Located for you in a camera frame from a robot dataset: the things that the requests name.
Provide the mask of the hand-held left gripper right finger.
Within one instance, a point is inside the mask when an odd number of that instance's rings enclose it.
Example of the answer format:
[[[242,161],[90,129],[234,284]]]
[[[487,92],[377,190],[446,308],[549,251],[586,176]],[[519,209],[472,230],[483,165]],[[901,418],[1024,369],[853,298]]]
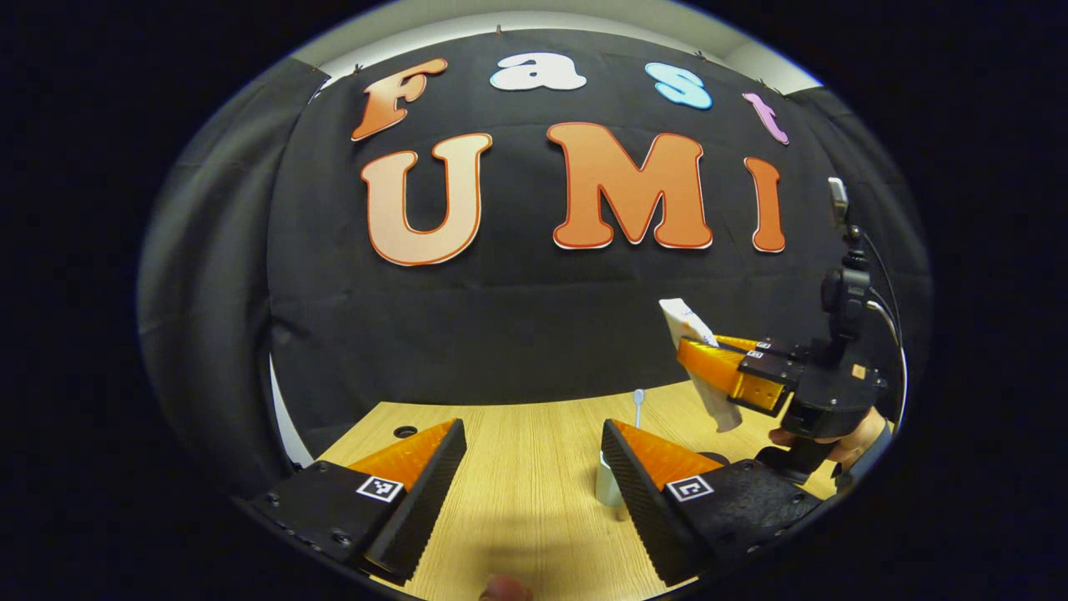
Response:
[[[720,462],[621,420],[604,421],[600,449],[668,586],[739,567],[823,505],[752,459]]]

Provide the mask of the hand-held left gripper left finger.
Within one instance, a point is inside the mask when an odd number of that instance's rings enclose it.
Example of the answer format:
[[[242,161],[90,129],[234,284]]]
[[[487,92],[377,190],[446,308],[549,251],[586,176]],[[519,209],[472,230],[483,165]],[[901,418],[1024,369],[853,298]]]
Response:
[[[403,586],[415,578],[466,450],[464,420],[443,420],[359,456],[323,454],[235,505],[332,569]]]

